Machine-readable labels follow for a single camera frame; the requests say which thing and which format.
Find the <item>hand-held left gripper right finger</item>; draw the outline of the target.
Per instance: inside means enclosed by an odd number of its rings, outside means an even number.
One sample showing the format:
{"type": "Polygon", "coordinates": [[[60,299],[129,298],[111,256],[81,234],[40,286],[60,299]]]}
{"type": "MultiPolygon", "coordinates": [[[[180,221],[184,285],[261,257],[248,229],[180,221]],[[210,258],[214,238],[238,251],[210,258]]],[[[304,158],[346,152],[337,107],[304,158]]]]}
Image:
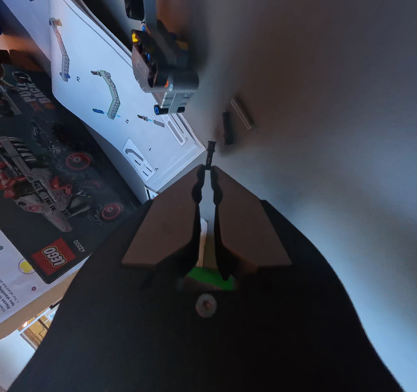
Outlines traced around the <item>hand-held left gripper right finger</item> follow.
{"type": "Polygon", "coordinates": [[[261,200],[217,166],[211,167],[216,264],[224,280],[292,266],[261,200]]]}

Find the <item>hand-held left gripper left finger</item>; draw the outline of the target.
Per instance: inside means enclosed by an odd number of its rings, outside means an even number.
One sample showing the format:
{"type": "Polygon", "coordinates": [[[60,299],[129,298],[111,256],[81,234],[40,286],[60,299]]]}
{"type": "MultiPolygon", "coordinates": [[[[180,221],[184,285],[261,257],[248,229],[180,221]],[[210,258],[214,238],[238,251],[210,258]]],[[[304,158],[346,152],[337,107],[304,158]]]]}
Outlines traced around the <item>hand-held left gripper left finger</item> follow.
{"type": "Polygon", "coordinates": [[[184,277],[199,259],[201,189],[198,165],[155,197],[122,259],[125,268],[169,271],[184,277]]]}

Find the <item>black lego piece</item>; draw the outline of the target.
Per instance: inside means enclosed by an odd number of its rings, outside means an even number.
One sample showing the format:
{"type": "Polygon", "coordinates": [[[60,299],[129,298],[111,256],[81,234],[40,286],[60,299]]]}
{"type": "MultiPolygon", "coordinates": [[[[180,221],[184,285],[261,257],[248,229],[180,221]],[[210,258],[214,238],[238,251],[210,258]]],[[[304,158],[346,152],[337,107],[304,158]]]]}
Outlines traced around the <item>black lego piece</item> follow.
{"type": "Polygon", "coordinates": [[[223,144],[225,146],[230,146],[234,144],[234,131],[231,121],[230,112],[222,113],[222,125],[223,125],[223,144]]]}

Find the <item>grey lego piece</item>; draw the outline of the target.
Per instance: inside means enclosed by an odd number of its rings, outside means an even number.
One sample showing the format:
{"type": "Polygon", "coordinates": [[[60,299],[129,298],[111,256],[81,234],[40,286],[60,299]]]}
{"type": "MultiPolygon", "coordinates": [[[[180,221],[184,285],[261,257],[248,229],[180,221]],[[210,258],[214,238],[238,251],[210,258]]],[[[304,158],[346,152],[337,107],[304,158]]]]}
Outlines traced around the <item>grey lego piece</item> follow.
{"type": "Polygon", "coordinates": [[[238,97],[233,98],[230,101],[231,107],[243,123],[244,127],[247,130],[251,130],[254,127],[254,121],[252,119],[251,114],[249,113],[247,107],[238,97]]]}

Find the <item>black lego set box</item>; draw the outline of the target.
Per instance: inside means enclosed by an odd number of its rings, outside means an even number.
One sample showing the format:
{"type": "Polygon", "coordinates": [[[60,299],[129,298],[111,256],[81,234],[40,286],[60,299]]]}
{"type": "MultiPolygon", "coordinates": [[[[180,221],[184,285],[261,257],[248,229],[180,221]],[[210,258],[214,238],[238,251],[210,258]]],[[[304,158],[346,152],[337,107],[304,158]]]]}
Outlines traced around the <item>black lego set box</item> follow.
{"type": "Polygon", "coordinates": [[[62,297],[141,205],[48,74],[16,54],[1,50],[1,339],[62,297]]]}

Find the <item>lego instruction booklet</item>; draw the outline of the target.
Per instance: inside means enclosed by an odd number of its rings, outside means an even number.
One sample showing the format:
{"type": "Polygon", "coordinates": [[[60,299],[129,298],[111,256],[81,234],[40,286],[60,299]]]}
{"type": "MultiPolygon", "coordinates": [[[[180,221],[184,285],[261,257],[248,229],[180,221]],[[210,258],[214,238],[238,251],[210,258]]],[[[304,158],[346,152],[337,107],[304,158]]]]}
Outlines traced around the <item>lego instruction booklet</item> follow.
{"type": "Polygon", "coordinates": [[[181,113],[154,113],[131,51],[82,0],[2,0],[49,60],[52,93],[81,119],[138,191],[160,191],[206,148],[181,113]]]}

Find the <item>grey lego assembly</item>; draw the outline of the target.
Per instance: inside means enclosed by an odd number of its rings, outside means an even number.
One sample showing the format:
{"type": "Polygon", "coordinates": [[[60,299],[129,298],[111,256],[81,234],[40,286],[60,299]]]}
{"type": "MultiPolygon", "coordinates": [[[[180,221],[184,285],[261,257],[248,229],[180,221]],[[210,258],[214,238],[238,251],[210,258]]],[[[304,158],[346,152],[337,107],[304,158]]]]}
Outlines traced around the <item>grey lego assembly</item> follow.
{"type": "Polygon", "coordinates": [[[131,30],[133,74],[156,101],[156,115],[183,113],[199,87],[189,63],[188,43],[157,18],[156,0],[124,0],[126,15],[140,23],[131,30]]]}

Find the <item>green panel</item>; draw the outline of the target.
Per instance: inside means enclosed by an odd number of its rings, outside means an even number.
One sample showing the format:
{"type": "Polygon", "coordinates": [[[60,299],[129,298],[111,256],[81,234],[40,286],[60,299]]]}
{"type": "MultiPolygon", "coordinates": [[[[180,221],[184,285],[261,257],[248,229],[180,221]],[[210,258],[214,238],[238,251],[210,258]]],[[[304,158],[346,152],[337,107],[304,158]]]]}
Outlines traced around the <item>green panel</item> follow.
{"type": "Polygon", "coordinates": [[[232,278],[229,277],[224,280],[218,270],[196,266],[186,276],[202,284],[214,286],[219,290],[233,291],[235,289],[232,278]]]}

